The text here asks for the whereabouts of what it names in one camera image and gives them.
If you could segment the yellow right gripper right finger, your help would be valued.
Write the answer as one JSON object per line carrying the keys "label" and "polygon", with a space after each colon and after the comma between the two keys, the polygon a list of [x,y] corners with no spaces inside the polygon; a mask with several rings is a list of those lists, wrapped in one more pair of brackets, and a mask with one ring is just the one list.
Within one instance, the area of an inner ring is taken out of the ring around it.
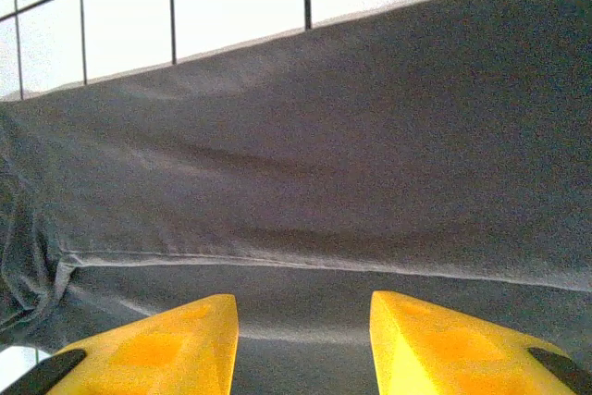
{"label": "yellow right gripper right finger", "polygon": [[371,298],[379,395],[592,395],[592,372],[542,339],[386,290]]}

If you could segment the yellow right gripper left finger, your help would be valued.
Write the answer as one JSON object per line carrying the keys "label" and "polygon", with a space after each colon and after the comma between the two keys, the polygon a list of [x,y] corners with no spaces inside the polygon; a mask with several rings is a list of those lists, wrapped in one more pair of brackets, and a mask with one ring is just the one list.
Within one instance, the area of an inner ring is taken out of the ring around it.
{"label": "yellow right gripper left finger", "polygon": [[216,294],[76,341],[4,395],[230,395],[239,320]]}

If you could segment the black t-shirt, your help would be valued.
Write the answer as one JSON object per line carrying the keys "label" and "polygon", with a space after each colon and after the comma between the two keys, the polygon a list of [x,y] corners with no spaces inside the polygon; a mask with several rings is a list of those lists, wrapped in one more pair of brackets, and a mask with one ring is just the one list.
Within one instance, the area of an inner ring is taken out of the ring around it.
{"label": "black t-shirt", "polygon": [[231,293],[232,395],[377,395],[376,290],[592,373],[592,0],[428,0],[0,105],[0,352]]}

